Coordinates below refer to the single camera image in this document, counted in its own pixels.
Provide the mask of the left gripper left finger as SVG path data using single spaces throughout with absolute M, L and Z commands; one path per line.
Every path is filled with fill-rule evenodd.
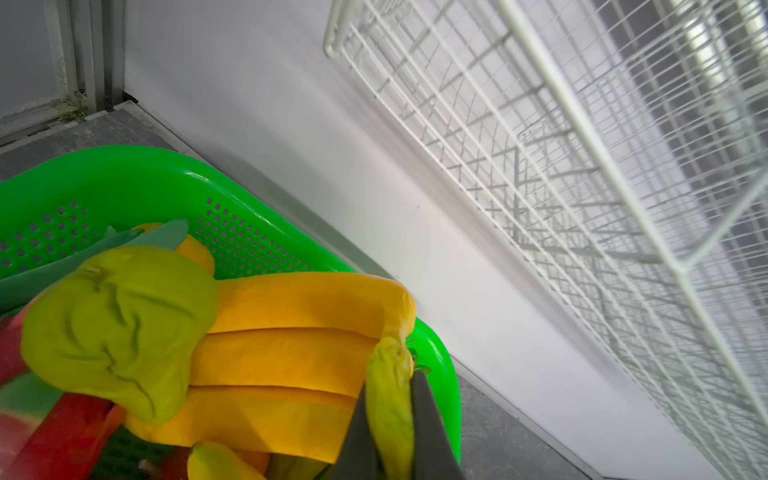
M 331 479 L 377 480 L 383 471 L 367 416 L 367 385 L 363 384 Z

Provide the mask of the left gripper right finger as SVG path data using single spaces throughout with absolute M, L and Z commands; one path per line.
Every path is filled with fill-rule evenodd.
M 411 397 L 415 431 L 413 478 L 464 480 L 424 372 L 414 373 Z

